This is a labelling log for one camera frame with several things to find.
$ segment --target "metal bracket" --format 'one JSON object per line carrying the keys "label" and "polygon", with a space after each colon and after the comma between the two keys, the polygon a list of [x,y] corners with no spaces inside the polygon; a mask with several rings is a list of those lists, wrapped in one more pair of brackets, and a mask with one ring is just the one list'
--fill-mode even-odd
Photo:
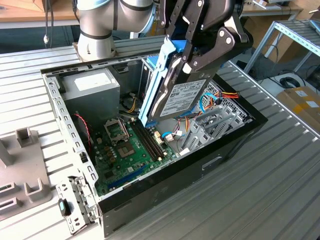
{"label": "metal bracket", "polygon": [[99,211],[93,193],[83,176],[60,182],[56,187],[60,199],[70,208],[66,217],[71,234],[75,234],[99,218]]}

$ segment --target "slotted aluminum surface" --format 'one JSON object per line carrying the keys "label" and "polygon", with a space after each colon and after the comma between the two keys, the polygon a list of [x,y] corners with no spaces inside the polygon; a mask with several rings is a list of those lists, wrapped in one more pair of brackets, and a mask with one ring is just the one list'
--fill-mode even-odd
{"label": "slotted aluminum surface", "polygon": [[320,35],[308,20],[277,21],[274,28],[320,57]]}
{"label": "slotted aluminum surface", "polygon": [[[0,222],[0,239],[102,239],[93,224],[71,236],[54,186],[76,175],[39,69],[78,62],[72,47],[0,55],[0,135],[38,131],[51,201]],[[320,235],[320,144],[231,63],[218,74],[268,122],[230,161],[115,232],[112,240],[315,240]]]}

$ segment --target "red cable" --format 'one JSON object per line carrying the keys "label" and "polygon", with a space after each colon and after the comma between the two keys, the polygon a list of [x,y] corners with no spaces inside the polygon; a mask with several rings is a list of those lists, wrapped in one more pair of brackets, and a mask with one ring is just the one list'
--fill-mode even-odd
{"label": "red cable", "polygon": [[74,115],[77,116],[78,118],[80,118],[85,126],[86,134],[88,135],[89,152],[91,152],[91,142],[90,142],[90,133],[89,133],[88,125],[82,116],[80,116],[79,114],[76,114],[76,113]]}

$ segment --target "yellow cable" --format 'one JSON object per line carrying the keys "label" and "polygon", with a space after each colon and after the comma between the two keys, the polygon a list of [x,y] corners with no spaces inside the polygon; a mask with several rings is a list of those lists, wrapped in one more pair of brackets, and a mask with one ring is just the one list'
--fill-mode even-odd
{"label": "yellow cable", "polygon": [[129,114],[132,113],[135,110],[135,108],[136,108],[136,98],[134,98],[133,105],[132,105],[131,109],[129,111],[127,111],[127,113],[129,113]]}

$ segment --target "white connector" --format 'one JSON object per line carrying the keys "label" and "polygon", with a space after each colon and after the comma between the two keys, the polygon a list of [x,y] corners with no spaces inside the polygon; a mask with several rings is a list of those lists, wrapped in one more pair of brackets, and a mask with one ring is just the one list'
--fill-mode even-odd
{"label": "white connector", "polygon": [[177,136],[182,136],[182,131],[180,131],[180,130],[176,131],[176,135]]}
{"label": "white connector", "polygon": [[172,134],[168,134],[167,136],[164,137],[168,142],[172,142],[174,139],[174,137],[172,136]]}
{"label": "white connector", "polygon": [[44,44],[48,44],[48,42],[49,42],[49,37],[48,37],[47,35],[44,35],[44,37],[43,37],[43,42],[44,42]]}

